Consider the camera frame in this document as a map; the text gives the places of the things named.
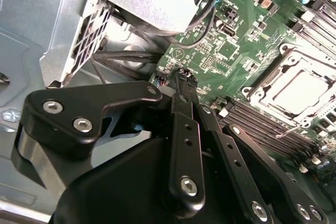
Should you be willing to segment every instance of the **cpu socket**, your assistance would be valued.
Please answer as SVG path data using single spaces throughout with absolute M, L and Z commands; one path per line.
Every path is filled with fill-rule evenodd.
M 309 127 L 335 101 L 336 61 L 292 44 L 280 47 L 282 59 L 254 87 L 243 87 L 249 103 L 292 125 Z

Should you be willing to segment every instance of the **screw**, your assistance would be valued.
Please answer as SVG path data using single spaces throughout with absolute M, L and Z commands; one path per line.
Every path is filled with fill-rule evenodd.
M 73 126 L 77 131 L 84 133 L 92 130 L 92 123 L 85 118 L 77 118 L 74 120 Z
M 56 101 L 46 101 L 42 106 L 44 111 L 50 114 L 58 114 L 63 111 L 62 104 Z
M 237 127 L 232 127 L 232 130 L 236 133 L 236 134 L 240 134 L 240 130 Z
M 190 178 L 182 178 L 181 179 L 181 189 L 189 196 L 196 196 L 197 194 L 197 186 L 195 182 Z
M 306 219 L 310 220 L 310 215 L 301 205 L 297 204 L 299 213 Z
M 205 113 L 210 114 L 211 110 L 208 107 L 203 107 Z
M 152 94 L 157 94 L 156 90 L 151 87 L 148 87 L 148 91 L 151 92 Z
M 184 102 L 188 102 L 188 100 L 185 99 L 183 95 L 180 96 L 180 99 L 181 99 L 182 101 L 184 101 Z
M 310 206 L 309 208 L 311 212 L 313 213 L 313 215 L 315 215 L 315 217 L 318 218 L 318 220 L 322 220 L 322 216 L 313 206 Z
M 254 214 L 256 216 L 258 216 L 258 218 L 263 221 L 266 222 L 267 221 L 267 213 L 265 211 L 265 209 L 256 201 L 252 202 L 252 210 L 254 212 Z
M 4 121 L 16 123 L 21 119 L 21 112 L 18 110 L 9 109 L 2 113 L 2 118 Z

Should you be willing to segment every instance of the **chip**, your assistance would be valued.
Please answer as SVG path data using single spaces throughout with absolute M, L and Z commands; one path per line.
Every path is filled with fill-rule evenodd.
M 262 0 L 260 5 L 262 8 L 268 9 L 272 4 L 272 0 Z

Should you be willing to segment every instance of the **black cable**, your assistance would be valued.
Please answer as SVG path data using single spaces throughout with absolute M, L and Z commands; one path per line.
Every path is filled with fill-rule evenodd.
M 130 32 L 134 33 L 135 35 L 139 36 L 142 38 L 144 41 L 147 42 L 148 45 L 150 45 L 152 48 L 154 48 L 157 52 L 162 52 L 164 53 L 165 50 L 162 50 L 160 46 L 158 46 L 146 33 L 143 31 L 140 31 L 134 26 L 130 27 Z
M 211 19 L 210 19 L 208 25 L 206 26 L 206 29 L 205 29 L 204 33 L 202 34 L 202 36 L 197 41 L 195 41 L 192 44 L 189 44 L 189 45 L 182 44 L 177 39 L 175 39 L 174 37 L 166 37 L 166 40 L 168 40 L 170 43 L 173 43 L 174 45 L 176 45 L 178 47 L 185 48 L 185 49 L 196 47 L 200 43 L 202 43 L 203 39 L 209 34 L 209 32 L 212 28 L 212 25 L 214 23 L 215 16 L 216 16 L 216 8 L 213 7 L 212 12 L 211 12 Z
M 139 73 L 133 69 L 127 68 L 125 66 L 123 66 L 122 64 L 113 61 L 113 60 L 108 60 L 108 59 L 97 59 L 97 62 L 99 62 L 100 64 L 102 64 L 103 66 L 127 77 L 128 79 L 132 80 L 132 81 L 148 81 L 150 79 L 150 76 L 147 76 L 145 74 Z
M 139 57 L 139 58 L 158 58 L 162 57 L 162 53 L 159 52 L 143 52 L 143 51 L 97 51 L 93 54 L 95 59 L 107 58 L 107 59 L 121 59 L 120 57 Z
M 104 58 L 96 58 L 95 55 L 93 55 L 95 59 L 106 59 L 106 60 L 125 60 L 125 61 L 132 61 L 132 62 L 142 62 L 142 63 L 158 63 L 159 58 L 158 57 L 135 57 L 135 56 L 109 56 Z
M 103 73 L 100 71 L 100 69 L 99 69 L 99 67 L 98 67 L 98 65 L 97 65 L 97 63 L 96 63 L 96 61 L 95 61 L 92 57 L 90 58 L 90 61 L 91 61 L 91 63 L 92 63 L 92 66 L 93 66 L 94 70 L 96 71 L 96 73 L 97 73 L 99 79 L 101 80 L 101 82 L 102 82 L 103 84 L 106 84 L 107 81 L 106 81 L 106 79 L 104 78 Z
M 201 11 L 194 16 L 190 24 L 188 25 L 187 29 L 185 32 L 192 30 L 196 26 L 200 24 L 200 22 L 209 14 L 211 11 L 212 7 L 215 5 L 217 0 L 208 0 L 207 4 L 204 6 Z M 132 15 L 131 13 L 120 9 L 119 10 L 122 16 L 130 23 L 132 26 L 136 27 L 137 29 L 148 33 L 148 34 L 154 34 L 158 36 L 174 36 L 179 33 L 175 31 L 168 31 L 168 30 L 160 30 L 149 23 L 141 20 L 140 18 L 137 18 L 136 16 Z

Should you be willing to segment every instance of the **motherboard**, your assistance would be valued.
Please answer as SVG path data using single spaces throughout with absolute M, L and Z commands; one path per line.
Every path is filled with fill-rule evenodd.
M 207 0 L 200 4 L 204 7 Z M 152 82 L 178 69 L 199 102 L 238 123 L 274 155 L 327 180 L 336 170 L 336 0 L 217 0 L 210 33 L 172 45 Z M 208 20 L 176 38 L 196 41 Z

